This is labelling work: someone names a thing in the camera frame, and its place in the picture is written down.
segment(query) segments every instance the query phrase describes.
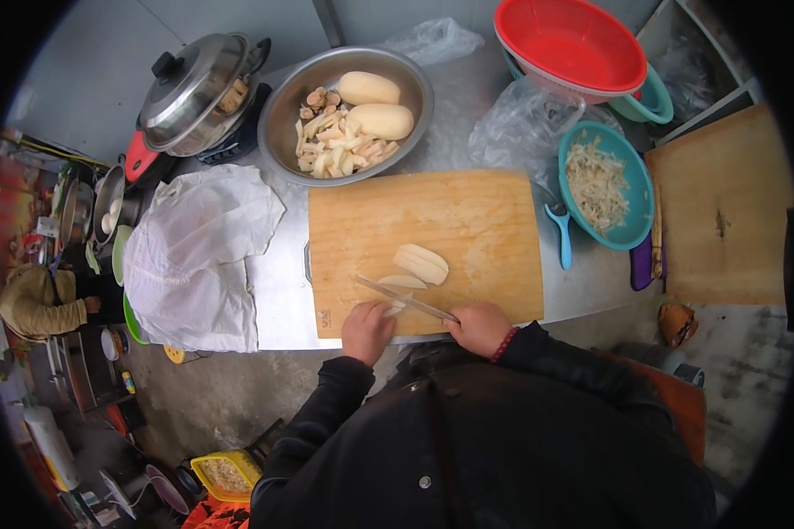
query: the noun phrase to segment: knife blade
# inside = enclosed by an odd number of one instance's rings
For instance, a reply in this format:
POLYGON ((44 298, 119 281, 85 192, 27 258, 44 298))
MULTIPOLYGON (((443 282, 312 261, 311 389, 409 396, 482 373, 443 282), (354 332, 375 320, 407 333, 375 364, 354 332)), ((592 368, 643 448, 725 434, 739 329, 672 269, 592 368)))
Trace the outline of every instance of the knife blade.
POLYGON ((453 316, 444 311, 439 311, 439 309, 435 308, 434 306, 427 305, 426 303, 419 302, 418 300, 413 300, 410 297, 404 296, 399 292, 392 291, 387 286, 377 283, 376 281, 371 281, 370 279, 366 278, 362 275, 357 275, 353 278, 359 284, 363 284, 368 289, 372 291, 377 291, 382 295, 388 296, 392 301, 397 301, 401 303, 405 303, 406 306, 410 306, 411 308, 415 309, 416 311, 423 312, 424 314, 428 314, 429 316, 433 316, 438 318, 439 320, 450 320, 451 322, 461 323, 459 318, 453 316))

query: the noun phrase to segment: lid handle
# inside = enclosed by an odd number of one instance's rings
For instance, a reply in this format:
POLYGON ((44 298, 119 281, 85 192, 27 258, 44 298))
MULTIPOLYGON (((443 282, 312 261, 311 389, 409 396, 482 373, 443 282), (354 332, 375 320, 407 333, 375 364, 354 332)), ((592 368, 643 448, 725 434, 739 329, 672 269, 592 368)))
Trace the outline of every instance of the lid handle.
POLYGON ((180 69, 184 62, 184 58, 174 58, 170 52, 164 52, 160 58, 156 59, 156 62, 153 63, 150 69, 153 70, 153 75, 156 77, 166 78, 180 69))
POLYGON ((267 54, 271 52, 271 39, 261 39, 256 43, 255 48, 250 50, 250 53, 253 54, 256 49, 259 50, 259 54, 255 57, 253 66, 250 68, 250 71, 247 72, 247 75, 253 75, 264 66, 265 61, 267 60, 267 54))

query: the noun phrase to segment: person in tan jacket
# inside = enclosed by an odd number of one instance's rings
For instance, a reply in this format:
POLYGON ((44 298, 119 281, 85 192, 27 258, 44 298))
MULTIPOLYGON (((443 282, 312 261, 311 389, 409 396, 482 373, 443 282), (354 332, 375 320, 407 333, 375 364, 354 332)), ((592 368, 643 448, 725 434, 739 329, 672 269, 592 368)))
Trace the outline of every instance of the person in tan jacket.
POLYGON ((61 304, 46 267, 30 263, 15 268, 8 277, 6 274, 6 266, 0 262, 0 315, 22 339, 41 343, 53 334, 97 323, 101 300, 92 295, 77 299, 77 276, 73 272, 56 270, 53 279, 61 304))

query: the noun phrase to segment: stainless steel bowl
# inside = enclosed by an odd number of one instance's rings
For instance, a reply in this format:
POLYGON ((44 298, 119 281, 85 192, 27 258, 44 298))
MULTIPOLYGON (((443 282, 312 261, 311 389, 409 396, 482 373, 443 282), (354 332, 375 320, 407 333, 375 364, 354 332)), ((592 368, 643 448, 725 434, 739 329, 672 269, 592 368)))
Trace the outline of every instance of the stainless steel bowl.
POLYGON ((336 48, 309 59, 297 68, 265 103, 259 117, 259 149, 271 167, 286 179, 311 187, 332 187, 358 182, 386 171, 420 141, 433 118, 433 86, 426 72, 411 58, 383 48, 351 46, 336 48), (300 103, 310 92, 338 85, 352 71, 370 72, 391 79, 401 89, 400 104, 412 111, 415 128, 400 140, 401 148, 391 158, 365 171, 337 179, 316 179, 297 167, 297 132, 300 103))
POLYGON ((128 193, 124 193, 125 187, 126 174, 124 173, 124 168, 120 165, 109 169, 109 172, 103 177, 100 193, 97 194, 97 200, 94 204, 94 239, 97 244, 105 245, 108 243, 115 236, 117 226, 135 226, 138 221, 138 214, 141 208, 140 190, 137 190, 137 192, 136 190, 131 190, 128 193), (121 212, 117 215, 115 229, 110 234, 107 234, 103 231, 103 215, 109 212, 112 202, 118 198, 123 199, 121 212))
POLYGON ((59 238, 64 246, 84 243, 91 231, 91 210, 94 190, 85 182, 74 179, 67 188, 65 206, 59 221, 59 238))

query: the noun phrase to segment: stainless steel pot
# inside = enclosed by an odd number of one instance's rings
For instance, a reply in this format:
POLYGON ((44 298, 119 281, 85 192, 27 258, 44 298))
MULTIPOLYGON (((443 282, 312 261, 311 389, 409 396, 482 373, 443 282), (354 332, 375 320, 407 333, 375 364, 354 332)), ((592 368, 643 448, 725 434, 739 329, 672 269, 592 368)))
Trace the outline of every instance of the stainless steel pot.
POLYGON ((384 48, 335 48, 301 64, 273 91, 259 116, 259 150, 273 170, 296 184, 312 187, 352 184, 388 170, 408 154, 432 121, 434 105, 433 85, 423 68, 411 58, 384 48), (300 172, 295 155, 295 123, 300 119, 300 103, 318 86, 335 88, 341 76, 352 71, 378 74, 397 83, 401 89, 400 104, 412 111, 415 128, 397 142, 400 148, 381 164, 342 178, 313 178, 300 172))
POLYGON ((74 179, 67 188, 65 206, 59 221, 59 238, 64 246, 82 244, 91 231, 91 208, 94 190, 85 182, 74 179))
POLYGON ((147 148, 192 156, 235 132, 253 102, 257 71, 267 59, 271 40, 262 39, 256 49, 250 51, 245 35, 230 33, 203 37, 176 57, 164 52, 153 64, 157 79, 139 117, 147 148), (246 95, 234 108, 225 109, 221 103, 240 86, 237 80, 247 87, 246 95))
POLYGON ((100 193, 97 194, 97 200, 94 204, 94 239, 101 245, 105 245, 115 236, 117 226, 135 226, 138 222, 139 210, 141 209, 140 190, 124 193, 125 187, 126 173, 121 165, 116 165, 109 169, 109 172, 103 177, 100 193), (103 231, 103 215, 109 212, 112 202, 118 198, 123 199, 121 212, 117 215, 115 229, 110 234, 107 234, 103 231))

